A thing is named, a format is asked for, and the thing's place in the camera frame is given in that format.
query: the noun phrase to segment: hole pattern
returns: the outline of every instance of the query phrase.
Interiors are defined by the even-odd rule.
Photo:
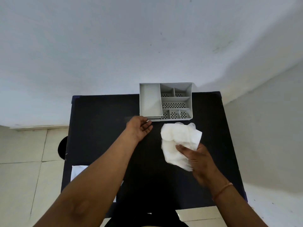
[[[176,97],[184,97],[185,93],[176,93]]]
[[[185,103],[162,103],[162,109],[169,109],[169,108],[186,108]]]
[[[182,119],[187,119],[187,118],[188,118],[188,115],[187,115],[186,112],[180,111],[180,117],[181,117]]]
[[[163,111],[163,116],[160,119],[169,119],[169,114],[166,111]]]
[[[178,118],[179,118],[179,117],[178,117],[178,113],[172,111],[172,112],[171,112],[171,119],[178,119]]]

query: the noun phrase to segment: gray organizer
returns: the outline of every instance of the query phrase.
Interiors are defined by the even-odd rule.
[[[190,120],[192,83],[140,84],[140,115],[151,121]]]

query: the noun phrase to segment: right hand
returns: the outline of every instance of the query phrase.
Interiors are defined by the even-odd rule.
[[[193,169],[192,173],[200,185],[212,187],[214,180],[224,177],[203,144],[198,145],[197,151],[182,145],[176,145],[176,149],[188,158]]]

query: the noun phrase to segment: white wall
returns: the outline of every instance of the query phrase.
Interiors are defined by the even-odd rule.
[[[302,0],[0,0],[0,125],[68,124],[72,95],[194,82],[224,103],[303,59]]]
[[[303,226],[303,61],[225,113],[249,204],[270,226]]]

